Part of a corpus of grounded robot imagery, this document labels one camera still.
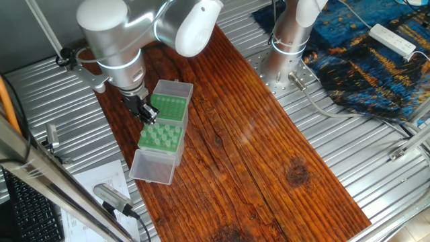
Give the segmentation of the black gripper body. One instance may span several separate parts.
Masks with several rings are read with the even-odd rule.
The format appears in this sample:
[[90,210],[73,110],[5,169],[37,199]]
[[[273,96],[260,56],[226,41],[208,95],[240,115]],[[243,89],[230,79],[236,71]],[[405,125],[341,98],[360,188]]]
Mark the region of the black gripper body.
[[137,91],[123,91],[123,103],[134,115],[149,115],[147,104],[149,92],[147,89]]

